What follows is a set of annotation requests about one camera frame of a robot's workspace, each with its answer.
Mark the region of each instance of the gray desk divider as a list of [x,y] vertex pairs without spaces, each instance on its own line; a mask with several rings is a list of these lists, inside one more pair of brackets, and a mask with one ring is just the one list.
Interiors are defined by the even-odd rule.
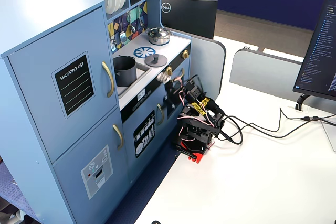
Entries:
[[[230,82],[296,102],[300,93],[293,87],[300,67],[298,61],[241,49],[234,56]],[[309,97],[304,104],[336,114],[336,101]]]

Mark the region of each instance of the cable plug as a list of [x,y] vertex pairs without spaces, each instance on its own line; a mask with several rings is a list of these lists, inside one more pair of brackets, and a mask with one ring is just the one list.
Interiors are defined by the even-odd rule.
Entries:
[[313,116],[313,117],[305,116],[305,117],[300,118],[300,119],[303,120],[303,121],[318,121],[318,120],[320,120],[320,118],[318,116]]

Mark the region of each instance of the monitor stand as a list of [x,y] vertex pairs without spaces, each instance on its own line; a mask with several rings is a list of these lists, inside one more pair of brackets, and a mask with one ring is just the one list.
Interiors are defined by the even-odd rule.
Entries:
[[[336,124],[335,118],[330,118],[326,120]],[[334,152],[336,152],[336,126],[324,122],[322,122],[322,126],[325,130],[325,133],[327,134],[331,147],[333,148]]]

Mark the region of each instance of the black pot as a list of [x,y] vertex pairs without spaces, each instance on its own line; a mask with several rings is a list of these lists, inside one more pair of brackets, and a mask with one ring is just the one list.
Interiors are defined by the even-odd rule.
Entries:
[[130,56],[119,56],[113,59],[116,83],[119,87],[128,87],[136,81],[137,63]]

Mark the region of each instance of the stove burner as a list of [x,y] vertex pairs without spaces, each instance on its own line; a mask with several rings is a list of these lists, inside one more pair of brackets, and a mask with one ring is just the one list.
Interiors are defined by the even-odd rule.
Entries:
[[149,55],[154,55],[156,51],[151,47],[139,47],[134,51],[134,55],[138,58],[145,59]]

